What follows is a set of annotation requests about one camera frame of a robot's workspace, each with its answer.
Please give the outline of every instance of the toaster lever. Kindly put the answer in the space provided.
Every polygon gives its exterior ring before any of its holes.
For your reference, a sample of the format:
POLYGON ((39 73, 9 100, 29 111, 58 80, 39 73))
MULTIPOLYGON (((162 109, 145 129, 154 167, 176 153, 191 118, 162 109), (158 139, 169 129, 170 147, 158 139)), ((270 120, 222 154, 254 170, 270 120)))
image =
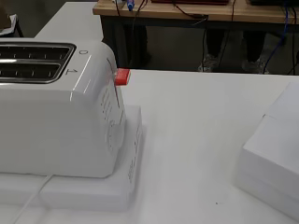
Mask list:
POLYGON ((131 75, 131 70, 127 68, 119 68, 115 76, 115 85, 116 86, 126 86, 129 82, 131 75))

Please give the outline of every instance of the white cord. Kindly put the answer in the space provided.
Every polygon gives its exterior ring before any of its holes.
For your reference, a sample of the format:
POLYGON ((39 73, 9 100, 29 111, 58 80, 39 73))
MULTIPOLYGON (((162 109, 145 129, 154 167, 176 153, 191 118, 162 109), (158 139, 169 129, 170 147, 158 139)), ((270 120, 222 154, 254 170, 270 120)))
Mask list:
POLYGON ((47 183, 50 181, 50 179, 53 177, 53 175, 47 175, 46 178, 44 179, 44 181, 42 182, 42 184, 40 185, 40 187, 31 195, 31 197, 27 200, 27 202, 25 203, 25 205, 22 207, 22 209, 19 211, 18 215, 16 215, 13 218, 13 221, 11 222, 11 224, 16 224, 21 215, 24 213, 24 211, 26 210, 26 208, 28 207, 28 205, 30 204, 30 202, 40 193, 40 191, 47 185, 47 183))

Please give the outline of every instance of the toaster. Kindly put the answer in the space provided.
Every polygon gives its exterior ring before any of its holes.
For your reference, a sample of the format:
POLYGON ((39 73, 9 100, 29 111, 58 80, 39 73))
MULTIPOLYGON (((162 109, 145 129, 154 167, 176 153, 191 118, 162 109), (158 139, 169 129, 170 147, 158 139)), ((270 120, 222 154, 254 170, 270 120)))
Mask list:
POLYGON ((0 41, 0 173, 106 177, 124 137, 112 50, 0 41))

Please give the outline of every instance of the toaster vent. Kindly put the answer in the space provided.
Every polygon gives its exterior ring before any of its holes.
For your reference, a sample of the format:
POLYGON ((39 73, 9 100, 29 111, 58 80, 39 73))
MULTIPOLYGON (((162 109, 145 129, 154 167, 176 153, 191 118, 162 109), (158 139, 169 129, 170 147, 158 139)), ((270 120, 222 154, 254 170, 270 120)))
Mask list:
POLYGON ((61 77, 75 49, 73 44, 0 42, 0 82, 51 83, 61 77))

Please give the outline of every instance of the toaster base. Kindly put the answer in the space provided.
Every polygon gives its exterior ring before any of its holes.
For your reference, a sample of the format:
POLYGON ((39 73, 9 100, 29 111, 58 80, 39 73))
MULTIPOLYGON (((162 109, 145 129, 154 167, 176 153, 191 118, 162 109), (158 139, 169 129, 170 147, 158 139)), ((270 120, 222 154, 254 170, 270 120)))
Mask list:
MULTIPOLYGON (((139 106, 127 105, 125 138, 113 174, 107 178, 54 176, 36 197, 32 206, 52 209, 79 209, 121 212, 134 198, 143 147, 139 106)), ((0 203, 23 205, 44 176, 0 174, 0 203)))

